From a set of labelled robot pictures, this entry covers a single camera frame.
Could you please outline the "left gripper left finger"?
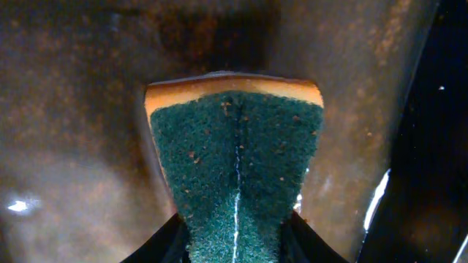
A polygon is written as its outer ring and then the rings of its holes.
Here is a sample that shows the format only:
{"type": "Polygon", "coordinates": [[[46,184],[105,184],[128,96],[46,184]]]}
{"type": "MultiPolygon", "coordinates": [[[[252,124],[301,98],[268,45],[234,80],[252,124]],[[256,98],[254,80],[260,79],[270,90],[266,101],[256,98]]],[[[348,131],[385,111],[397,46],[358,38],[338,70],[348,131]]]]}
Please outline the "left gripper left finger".
{"type": "Polygon", "coordinates": [[[190,263],[189,230],[175,213],[142,246],[121,263],[190,263]]]}

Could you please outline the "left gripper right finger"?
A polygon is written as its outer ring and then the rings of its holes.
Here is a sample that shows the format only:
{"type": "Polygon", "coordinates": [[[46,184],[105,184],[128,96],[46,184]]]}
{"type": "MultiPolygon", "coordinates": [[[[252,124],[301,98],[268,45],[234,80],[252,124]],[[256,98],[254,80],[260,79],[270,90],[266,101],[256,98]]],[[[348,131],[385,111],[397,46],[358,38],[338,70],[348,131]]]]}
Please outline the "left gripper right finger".
{"type": "Polygon", "coordinates": [[[280,263],[348,263],[298,213],[281,225],[280,263]]]}

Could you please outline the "green yellow sponge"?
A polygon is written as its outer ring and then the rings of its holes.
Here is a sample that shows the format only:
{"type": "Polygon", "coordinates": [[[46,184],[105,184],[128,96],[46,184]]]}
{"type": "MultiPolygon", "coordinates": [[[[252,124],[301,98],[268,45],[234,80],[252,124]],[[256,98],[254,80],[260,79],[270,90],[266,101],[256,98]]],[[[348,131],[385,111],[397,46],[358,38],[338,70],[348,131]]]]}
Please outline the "green yellow sponge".
{"type": "Polygon", "coordinates": [[[192,262],[278,262],[315,155],[324,104],[306,80],[215,74],[150,84],[162,174],[192,262]]]}

